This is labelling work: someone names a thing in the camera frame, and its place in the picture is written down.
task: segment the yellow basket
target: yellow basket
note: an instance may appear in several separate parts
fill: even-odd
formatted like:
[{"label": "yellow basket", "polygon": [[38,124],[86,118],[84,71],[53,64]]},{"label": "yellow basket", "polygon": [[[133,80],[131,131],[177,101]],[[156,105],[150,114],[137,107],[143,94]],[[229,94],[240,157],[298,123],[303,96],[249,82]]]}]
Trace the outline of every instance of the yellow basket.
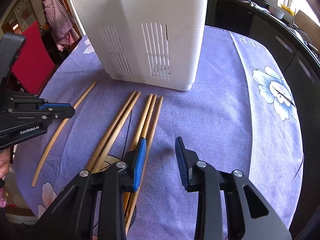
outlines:
[{"label": "yellow basket", "polygon": [[294,16],[294,11],[292,11],[289,7],[281,4],[281,8],[285,11],[287,11],[288,13],[290,13],[292,16]]}]

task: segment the white bowl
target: white bowl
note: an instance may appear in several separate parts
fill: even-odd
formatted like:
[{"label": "white bowl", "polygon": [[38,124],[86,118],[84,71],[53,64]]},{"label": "white bowl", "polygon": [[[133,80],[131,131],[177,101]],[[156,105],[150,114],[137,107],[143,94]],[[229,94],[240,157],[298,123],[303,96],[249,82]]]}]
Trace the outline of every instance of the white bowl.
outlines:
[{"label": "white bowl", "polygon": [[284,13],[277,9],[276,7],[269,5],[269,11],[272,16],[276,17],[277,19],[281,20],[284,16]]}]

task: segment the human hand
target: human hand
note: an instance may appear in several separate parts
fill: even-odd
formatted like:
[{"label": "human hand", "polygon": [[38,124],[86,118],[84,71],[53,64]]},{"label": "human hand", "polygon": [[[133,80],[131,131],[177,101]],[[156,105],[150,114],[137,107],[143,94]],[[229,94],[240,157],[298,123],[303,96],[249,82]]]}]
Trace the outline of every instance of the human hand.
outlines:
[{"label": "human hand", "polygon": [[3,150],[0,153],[0,178],[3,180],[9,173],[10,166],[10,148]]}]

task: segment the cabinet handle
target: cabinet handle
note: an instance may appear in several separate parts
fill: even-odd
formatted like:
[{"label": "cabinet handle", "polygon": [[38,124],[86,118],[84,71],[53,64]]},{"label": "cabinet handle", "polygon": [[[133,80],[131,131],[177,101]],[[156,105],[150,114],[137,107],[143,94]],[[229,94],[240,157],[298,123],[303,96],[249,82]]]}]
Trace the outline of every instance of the cabinet handle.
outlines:
[{"label": "cabinet handle", "polygon": [[298,58],[298,62],[300,64],[300,66],[302,67],[302,69],[305,71],[305,73],[307,74],[307,76],[311,79],[311,81],[313,83],[315,83],[315,79],[313,78],[312,74],[309,72],[309,70],[307,69],[307,67],[304,65],[304,63],[301,61],[301,59]]},{"label": "cabinet handle", "polygon": [[282,44],[282,46],[284,46],[288,51],[290,51],[290,53],[293,52],[293,50],[287,44],[285,44],[285,42],[281,40],[278,35],[276,35],[276,39]]}]

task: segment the black countertop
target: black countertop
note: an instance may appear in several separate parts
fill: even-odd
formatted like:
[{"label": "black countertop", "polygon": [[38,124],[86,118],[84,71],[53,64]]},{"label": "black countertop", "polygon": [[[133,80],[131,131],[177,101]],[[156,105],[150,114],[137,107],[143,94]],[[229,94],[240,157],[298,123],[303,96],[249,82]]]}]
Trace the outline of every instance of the black countertop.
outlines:
[{"label": "black countertop", "polygon": [[299,38],[290,30],[290,28],[285,25],[282,21],[273,17],[272,15],[260,11],[252,6],[249,3],[244,3],[241,0],[229,0],[235,2],[243,7],[245,7],[248,11],[259,16],[261,19],[268,22],[272,27],[274,27],[277,31],[279,31],[285,38],[287,38],[295,48],[301,52],[301,54],[305,57],[308,63],[312,66],[318,77],[320,77],[320,62],[316,58],[316,56],[311,52],[311,50],[299,40]]}]

